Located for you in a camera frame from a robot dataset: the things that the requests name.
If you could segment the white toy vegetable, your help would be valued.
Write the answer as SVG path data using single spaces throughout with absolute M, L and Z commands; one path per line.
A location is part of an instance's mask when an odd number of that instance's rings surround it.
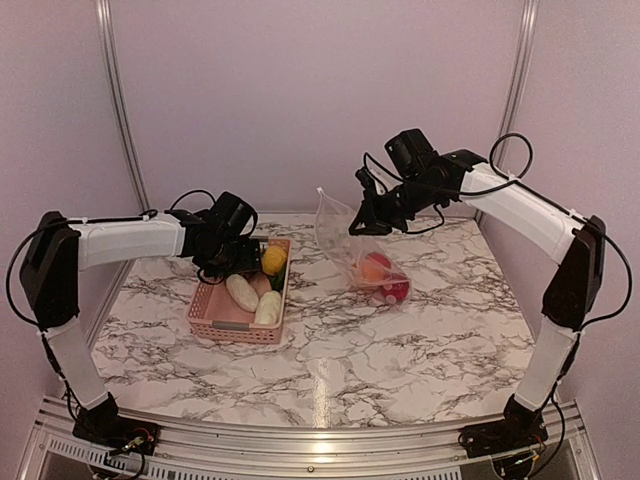
M 238 274 L 230 275 L 225 281 L 225 286 L 239 308 L 246 312 L 256 311 L 259 296 L 245 277 Z
M 258 303 L 254 315 L 254 323 L 258 325 L 274 325 L 280 315 L 281 295 L 278 291 L 268 291 Z

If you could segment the orange toy orange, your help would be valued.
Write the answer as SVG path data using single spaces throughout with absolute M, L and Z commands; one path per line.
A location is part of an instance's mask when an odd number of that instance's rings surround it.
M 364 259 L 358 266 L 358 272 L 366 283 L 382 282 L 387 278 L 387 267 L 371 259 Z

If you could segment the clear pink zip top bag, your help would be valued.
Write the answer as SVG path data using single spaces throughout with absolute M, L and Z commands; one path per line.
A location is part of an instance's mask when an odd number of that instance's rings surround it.
M 346 278 L 351 287 L 369 292 L 377 304 L 386 304 L 380 298 L 379 288 L 392 283 L 396 278 L 409 279 L 409 277 L 383 253 L 372 237 L 351 236 L 348 233 L 348 228 L 356 215 L 353 208 L 327 195 L 322 187 L 317 187 L 316 191 L 319 195 L 319 203 L 314 230 L 320 250 Z M 370 252 L 384 254 L 392 262 L 391 268 L 387 269 L 387 278 L 382 282 L 366 283 L 359 277 L 358 266 L 364 259 L 368 259 L 367 254 Z

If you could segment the pink perforated plastic basket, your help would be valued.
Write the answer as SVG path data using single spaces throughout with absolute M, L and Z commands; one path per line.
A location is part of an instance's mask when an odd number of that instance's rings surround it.
M 186 319 L 192 333 L 203 339 L 252 344 L 281 341 L 288 294 L 292 240 L 263 237 L 261 256 L 279 267 L 235 274 L 215 283 L 201 282 Z

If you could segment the red toy apple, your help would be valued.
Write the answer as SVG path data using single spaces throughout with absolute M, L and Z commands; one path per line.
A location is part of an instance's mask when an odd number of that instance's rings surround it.
M 367 258 L 370 261 L 381 265 L 385 269 L 391 268 L 392 262 L 384 254 L 379 252 L 370 252 L 367 254 Z
M 403 303 L 409 295 L 411 282 L 407 278 L 396 278 L 392 283 L 379 288 L 380 298 L 389 305 Z

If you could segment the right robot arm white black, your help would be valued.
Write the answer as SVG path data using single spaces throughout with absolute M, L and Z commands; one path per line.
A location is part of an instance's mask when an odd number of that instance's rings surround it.
M 605 225 L 543 198 L 472 151 L 438 153 L 419 129 L 401 132 L 385 150 L 399 183 L 379 193 L 367 167 L 356 171 L 363 200 L 350 235 L 407 233 L 422 210 L 462 201 L 525 237 L 557 266 L 543 295 L 534 353 L 495 428 L 496 440 L 515 448 L 533 433 L 536 418 L 575 354 L 602 282 Z

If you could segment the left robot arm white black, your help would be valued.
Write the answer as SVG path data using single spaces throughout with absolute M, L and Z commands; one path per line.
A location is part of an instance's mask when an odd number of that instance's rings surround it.
M 259 244 L 252 237 L 257 223 L 251 205 L 223 192 L 196 213 L 169 209 L 131 217 L 65 218 L 51 211 L 20 245 L 25 256 L 19 280 L 33 320 L 77 403 L 92 410 L 86 426 L 102 443 L 119 444 L 127 430 L 123 418 L 107 408 L 114 401 L 79 324 L 79 273 L 141 258 L 189 258 L 198 278 L 212 283 L 258 268 Z

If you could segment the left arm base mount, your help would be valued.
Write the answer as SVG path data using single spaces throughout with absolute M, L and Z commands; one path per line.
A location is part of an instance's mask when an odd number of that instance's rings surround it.
M 126 445 L 141 438 L 142 443 L 138 448 L 148 456 L 154 453 L 159 433 L 160 427 L 156 423 L 121 416 L 111 395 L 92 409 L 79 406 L 73 428 L 76 438 L 110 447 L 118 452 L 124 452 Z

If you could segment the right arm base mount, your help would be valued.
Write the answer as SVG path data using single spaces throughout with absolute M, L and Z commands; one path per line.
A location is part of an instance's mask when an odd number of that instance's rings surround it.
M 542 408 L 530 410 L 514 395 L 508 399 L 500 420 L 467 425 L 458 436 L 468 458 L 505 453 L 547 440 Z

